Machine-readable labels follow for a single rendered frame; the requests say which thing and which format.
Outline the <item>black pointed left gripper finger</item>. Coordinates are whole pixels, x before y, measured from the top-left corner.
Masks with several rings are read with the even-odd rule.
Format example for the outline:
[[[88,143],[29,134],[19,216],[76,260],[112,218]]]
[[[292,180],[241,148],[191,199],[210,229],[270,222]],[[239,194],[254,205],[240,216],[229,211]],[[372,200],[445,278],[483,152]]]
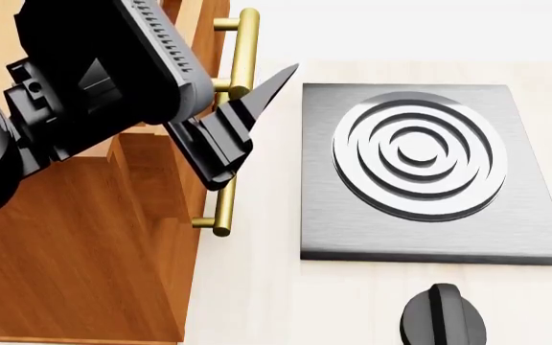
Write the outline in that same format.
[[[222,166],[239,165],[250,154],[250,131],[298,68],[298,64],[290,65],[245,96],[222,103],[199,120],[199,134]]]

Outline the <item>wooden cabinet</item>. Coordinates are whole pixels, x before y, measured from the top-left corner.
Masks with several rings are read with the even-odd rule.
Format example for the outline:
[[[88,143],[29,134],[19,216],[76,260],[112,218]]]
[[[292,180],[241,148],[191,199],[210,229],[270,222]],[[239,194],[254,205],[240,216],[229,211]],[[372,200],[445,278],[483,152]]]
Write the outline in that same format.
[[[206,189],[195,122],[136,126],[23,180],[0,210],[0,345],[177,345]]]

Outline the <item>brushed steel stove plate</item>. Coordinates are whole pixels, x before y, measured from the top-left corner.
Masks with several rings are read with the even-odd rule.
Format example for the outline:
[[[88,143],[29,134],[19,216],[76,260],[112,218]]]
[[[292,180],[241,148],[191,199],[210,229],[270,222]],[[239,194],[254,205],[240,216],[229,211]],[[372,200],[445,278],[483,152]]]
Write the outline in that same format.
[[[502,189],[465,218],[398,218],[343,183],[332,158],[334,130],[355,105],[380,94],[447,97],[484,117],[507,152]],[[302,100],[300,256],[314,261],[552,265],[552,199],[512,94],[505,85],[307,83]]]

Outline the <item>silver ringed burner coil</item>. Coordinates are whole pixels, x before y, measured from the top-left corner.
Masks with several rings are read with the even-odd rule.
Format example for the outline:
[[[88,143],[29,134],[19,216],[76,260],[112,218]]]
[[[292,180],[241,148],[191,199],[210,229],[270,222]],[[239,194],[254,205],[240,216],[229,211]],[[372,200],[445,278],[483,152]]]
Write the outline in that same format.
[[[398,218],[465,218],[488,206],[505,183],[501,137],[478,112],[419,91],[380,94],[337,124],[333,165],[361,200]]]

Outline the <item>black stove knob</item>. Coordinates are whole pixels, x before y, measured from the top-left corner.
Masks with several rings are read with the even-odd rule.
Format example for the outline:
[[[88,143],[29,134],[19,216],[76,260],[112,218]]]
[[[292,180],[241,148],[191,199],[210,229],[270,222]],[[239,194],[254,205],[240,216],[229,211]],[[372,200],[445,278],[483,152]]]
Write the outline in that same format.
[[[453,284],[434,284],[405,305],[400,319],[403,345],[486,345],[478,310]]]

